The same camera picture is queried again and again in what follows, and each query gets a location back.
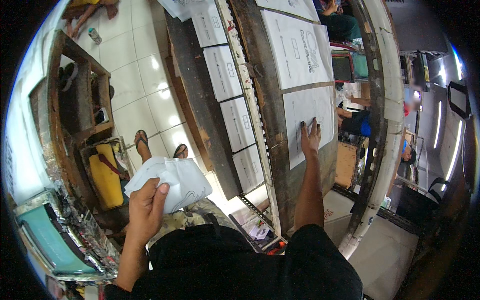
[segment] paper sheet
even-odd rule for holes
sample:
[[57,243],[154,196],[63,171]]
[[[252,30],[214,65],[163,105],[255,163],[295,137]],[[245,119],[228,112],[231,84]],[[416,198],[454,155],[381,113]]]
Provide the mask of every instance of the paper sheet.
[[182,22],[196,13],[206,12],[212,5],[215,6],[214,0],[158,0],[158,2],[173,18],[178,17]]
[[240,81],[228,46],[204,49],[213,92],[218,102],[242,95]]
[[256,144],[235,153],[233,163],[237,169],[244,193],[250,192],[264,181],[264,173],[260,165],[260,156]]
[[212,186],[193,159],[155,156],[147,160],[130,179],[125,186],[125,194],[130,197],[133,191],[143,187],[150,178],[160,178],[158,186],[164,182],[170,184],[164,214],[171,214],[212,193]]
[[335,132],[333,95],[332,86],[283,94],[290,170],[305,160],[305,155],[300,145],[300,122],[305,121],[308,123],[308,132],[310,132],[313,118],[317,118],[317,122],[322,130],[318,149],[333,139]]
[[223,31],[222,21],[216,6],[212,5],[208,8],[208,11],[194,14],[192,22],[200,47],[227,43],[227,37]]
[[332,82],[326,26],[262,10],[280,88]]
[[232,152],[255,143],[252,124],[243,97],[220,103]]
[[312,0],[256,0],[257,5],[265,8],[288,12],[305,19],[319,21]]

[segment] sandal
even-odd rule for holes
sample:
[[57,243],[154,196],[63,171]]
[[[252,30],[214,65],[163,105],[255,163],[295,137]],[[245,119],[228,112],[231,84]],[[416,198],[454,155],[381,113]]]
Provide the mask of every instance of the sandal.
[[143,141],[143,143],[145,143],[145,145],[147,146],[148,148],[148,136],[147,136],[147,133],[143,130],[143,129],[140,129],[139,131],[137,131],[137,133],[143,133],[145,135],[145,139],[140,136],[137,140],[137,142],[135,143],[135,148],[137,148],[137,151],[138,151],[138,144],[140,143],[140,141]]
[[[182,152],[178,152],[178,151],[180,150],[180,148],[182,148],[182,146],[185,146],[185,149],[183,149]],[[185,145],[185,144],[180,144],[180,145],[177,147],[177,149],[175,149],[175,152],[174,152],[174,154],[173,154],[173,158],[177,158],[177,157],[179,157],[179,156],[182,155],[182,154],[183,154],[183,158],[185,158],[185,156],[186,156],[186,155],[185,155],[185,150],[187,150],[187,149],[188,149],[187,145]]]

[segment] hand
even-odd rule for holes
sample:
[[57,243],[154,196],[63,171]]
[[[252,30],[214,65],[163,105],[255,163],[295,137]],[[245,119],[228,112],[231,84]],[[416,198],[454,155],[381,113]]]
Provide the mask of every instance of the hand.
[[129,243],[145,247],[159,230],[163,219],[163,207],[170,186],[162,183],[160,178],[149,179],[141,189],[130,195],[130,223],[126,239]]
[[318,156],[320,138],[320,124],[317,124],[317,118],[313,118],[310,134],[308,134],[307,124],[304,121],[301,122],[301,150],[307,161]]
[[330,1],[330,4],[328,5],[328,10],[330,12],[336,12],[338,10],[338,4],[335,4],[335,0]]

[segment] count//active logo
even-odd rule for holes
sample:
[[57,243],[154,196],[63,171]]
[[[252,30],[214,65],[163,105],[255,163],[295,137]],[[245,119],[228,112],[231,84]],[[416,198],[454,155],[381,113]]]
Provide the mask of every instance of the count//active logo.
[[307,55],[308,72],[315,73],[314,69],[318,68],[317,40],[310,31],[305,32],[301,29],[300,33],[301,40],[303,42],[303,48],[305,49],[305,54]]

